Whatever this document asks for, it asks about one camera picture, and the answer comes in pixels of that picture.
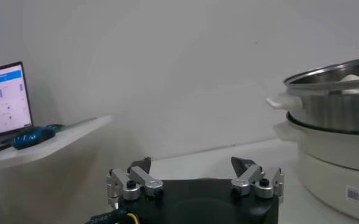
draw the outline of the blue object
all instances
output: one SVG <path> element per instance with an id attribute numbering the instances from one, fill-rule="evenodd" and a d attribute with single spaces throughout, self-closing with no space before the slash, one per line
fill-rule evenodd
<path id="1" fill-rule="evenodd" d="M 33 145 L 37 145 L 45 140 L 53 138 L 56 131 L 51 128 L 38 128 L 35 131 L 19 135 L 14 138 L 12 145 L 16 149 L 25 149 Z"/>

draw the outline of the laptop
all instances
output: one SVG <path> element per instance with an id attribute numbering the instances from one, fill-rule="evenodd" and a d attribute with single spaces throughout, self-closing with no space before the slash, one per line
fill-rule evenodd
<path id="1" fill-rule="evenodd" d="M 22 62 L 0 66 L 0 150 L 33 129 Z"/>

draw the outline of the white wall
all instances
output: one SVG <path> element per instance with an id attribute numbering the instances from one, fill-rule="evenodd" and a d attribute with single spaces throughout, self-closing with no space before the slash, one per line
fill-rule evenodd
<path id="1" fill-rule="evenodd" d="M 0 223 L 81 223 L 111 167 L 272 138 L 285 77 L 354 58 L 359 0 L 0 0 L 0 65 L 24 62 L 37 124 L 115 117 L 0 172 Z"/>

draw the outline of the white table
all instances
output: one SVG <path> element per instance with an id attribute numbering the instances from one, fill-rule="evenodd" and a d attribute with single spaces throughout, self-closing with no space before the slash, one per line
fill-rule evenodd
<path id="1" fill-rule="evenodd" d="M 234 178 L 231 156 L 249 158 L 257 164 L 279 166 L 285 172 L 285 201 L 280 207 L 281 224 L 359 224 L 359 220 L 344 215 L 315 198 L 299 182 L 296 175 L 296 145 L 277 139 L 246 144 L 227 149 L 195 153 L 155 160 L 151 175 L 161 180 L 181 180 L 201 177 Z"/>
<path id="2" fill-rule="evenodd" d="M 30 163 L 49 156 L 92 131 L 103 127 L 111 120 L 111 116 L 87 120 L 57 133 L 53 138 L 38 145 L 22 150 L 13 147 L 2 150 L 0 151 L 0 169 Z"/>

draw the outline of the barcode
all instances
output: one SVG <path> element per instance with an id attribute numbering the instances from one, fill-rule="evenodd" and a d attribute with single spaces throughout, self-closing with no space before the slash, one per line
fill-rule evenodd
<path id="1" fill-rule="evenodd" d="M 359 203 L 359 190 L 355 187 L 347 186 L 347 199 Z"/>

